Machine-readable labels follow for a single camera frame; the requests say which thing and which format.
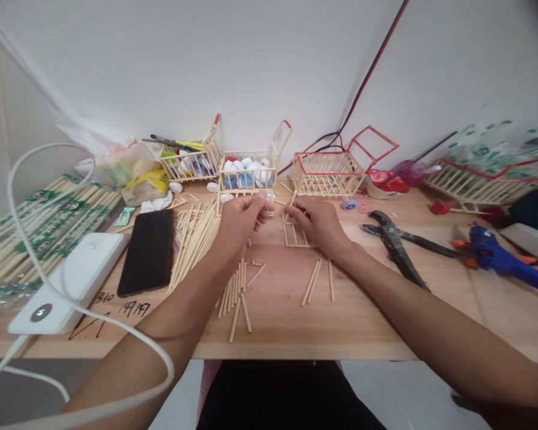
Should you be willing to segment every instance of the small wooden basket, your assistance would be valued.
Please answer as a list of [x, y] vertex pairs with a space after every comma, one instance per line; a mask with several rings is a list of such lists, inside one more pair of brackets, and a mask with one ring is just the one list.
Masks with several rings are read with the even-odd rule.
[[[283, 126], [285, 126], [285, 137], [281, 148], [277, 150], [276, 140], [278, 139]], [[277, 169], [281, 153], [287, 145], [293, 133], [293, 128], [287, 120], [283, 120], [271, 138], [269, 150], [239, 150], [224, 152], [223, 159], [219, 165], [219, 193], [222, 194], [254, 194], [261, 190], [271, 192], [277, 180]], [[224, 166], [229, 157], [240, 160], [250, 158], [252, 162], [260, 164], [259, 168], [242, 170], [225, 170]]]
[[[441, 169], [424, 180], [424, 183], [452, 197], [460, 208], [452, 211], [485, 214], [479, 205], [511, 205], [538, 188], [538, 159], [512, 164], [497, 175], [489, 175], [467, 168], [447, 159], [439, 159], [435, 165]], [[529, 177], [513, 178], [510, 172], [516, 168], [529, 171]]]
[[[185, 182], [197, 179], [217, 178], [219, 174], [219, 163], [221, 161], [221, 153], [215, 142], [218, 122], [219, 114], [215, 116], [215, 121], [203, 140], [192, 141], [203, 144], [203, 150], [199, 152], [188, 152], [183, 155], [160, 157], [161, 165], [165, 169], [170, 181]], [[165, 146], [161, 153], [170, 151], [171, 148]]]
[[[373, 136], [383, 139], [390, 145], [390, 149], [382, 156], [376, 158], [365, 149], [358, 138], [366, 131], [370, 131]], [[371, 159], [367, 169], [363, 169], [351, 153], [351, 148], [356, 145]], [[385, 135], [375, 130], [372, 126], [367, 126], [351, 139], [349, 147], [341, 152], [297, 152], [293, 160], [291, 179], [295, 185], [293, 196], [289, 204], [293, 204], [298, 195], [312, 195], [321, 197], [343, 197], [348, 199], [359, 189], [360, 184], [365, 179], [367, 172], [379, 160], [397, 149], [399, 145], [390, 140]], [[305, 233], [296, 230], [296, 222], [290, 219], [285, 213], [283, 218], [283, 234], [285, 236], [285, 246], [311, 248], [315, 245], [307, 240]], [[291, 227], [293, 241], [288, 239]]]

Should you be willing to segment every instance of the yellow package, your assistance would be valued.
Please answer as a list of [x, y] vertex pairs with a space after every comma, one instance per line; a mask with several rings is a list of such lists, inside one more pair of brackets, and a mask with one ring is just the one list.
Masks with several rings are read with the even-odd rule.
[[121, 190], [126, 206], [141, 206], [148, 200], [165, 196], [169, 179], [163, 169], [144, 173]]

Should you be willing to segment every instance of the black phone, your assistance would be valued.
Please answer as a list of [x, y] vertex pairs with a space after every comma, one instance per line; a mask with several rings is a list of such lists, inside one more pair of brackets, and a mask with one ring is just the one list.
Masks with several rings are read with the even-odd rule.
[[174, 231], [173, 209], [136, 217], [118, 285], [118, 297], [156, 290], [169, 283]]

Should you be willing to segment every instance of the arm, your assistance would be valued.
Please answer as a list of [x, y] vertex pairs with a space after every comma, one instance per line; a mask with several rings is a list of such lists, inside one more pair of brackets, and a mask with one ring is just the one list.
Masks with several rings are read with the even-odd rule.
[[[122, 414], [89, 424], [88, 429], [147, 428], [169, 392], [183, 375], [215, 303], [235, 271], [249, 234], [274, 210], [265, 195], [231, 200], [223, 206], [219, 231], [210, 250], [175, 292], [136, 328], [158, 342], [171, 356], [175, 378], [169, 390]], [[63, 412], [125, 398], [160, 384], [167, 376], [161, 358], [127, 334], [102, 360], [94, 375], [71, 398]]]
[[538, 428], [538, 366], [349, 240], [329, 203], [297, 198], [288, 212], [372, 297], [407, 345], [495, 428]]

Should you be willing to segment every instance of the red wire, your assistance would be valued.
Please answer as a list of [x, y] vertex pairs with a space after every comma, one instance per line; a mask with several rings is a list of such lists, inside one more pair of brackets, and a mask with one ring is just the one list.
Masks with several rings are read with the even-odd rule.
[[[403, 12], [405, 11], [405, 8], [406, 6], [408, 5], [408, 2], [409, 0], [403, 0], [402, 2], [402, 5], [401, 5], [401, 8], [399, 9], [395, 19], [393, 20], [393, 23], [389, 29], [389, 32], [387, 33], [387, 35], [385, 36], [384, 40], [383, 40], [383, 44], [381, 45], [381, 47], [379, 48], [378, 52], [377, 52], [377, 55], [375, 56], [375, 59], [374, 61], [372, 62], [372, 65], [371, 67], [369, 68], [369, 71], [367, 72], [366, 74], [366, 77], [363, 81], [363, 83], [361, 84], [360, 88], [359, 88], [359, 91], [357, 92], [357, 96], [354, 98], [354, 101], [353, 101], [353, 105], [351, 106], [351, 109], [349, 110], [349, 113], [347, 114], [347, 118], [345, 118], [345, 121], [343, 123], [343, 126], [337, 130], [337, 137], [341, 137], [341, 132], [343, 131], [343, 128], [345, 128], [345, 125], [347, 125], [349, 119], [351, 118], [351, 115], [353, 114], [354, 112], [354, 109], [355, 107], [357, 106], [357, 103], [359, 102], [359, 99], [360, 99], [360, 95], [363, 93], [363, 90], [365, 89], [365, 86], [367, 84], [367, 82], [369, 81], [373, 71], [375, 70], [375, 68], [377, 67], [377, 63], [379, 61], [379, 59], [381, 58], [381, 56], [383, 55], [383, 52], [384, 52], [384, 49], [386, 48], [387, 44], [389, 43], [389, 40], [390, 38], [392, 37], [393, 35], [393, 32], [395, 31], [395, 28], [396, 28], [396, 25], [399, 23], [399, 21], [401, 20], [401, 17], [402, 17], [402, 14]], [[315, 142], [313, 142], [310, 146], [308, 146], [305, 151], [303, 152], [307, 152], [309, 149], [311, 149], [320, 139], [316, 140]], [[281, 170], [279, 170], [279, 172], [277, 173], [278, 175], [279, 174], [282, 174], [285, 170], [287, 170], [289, 167], [291, 167], [293, 165], [293, 162], [290, 162], [287, 166], [283, 167]]]

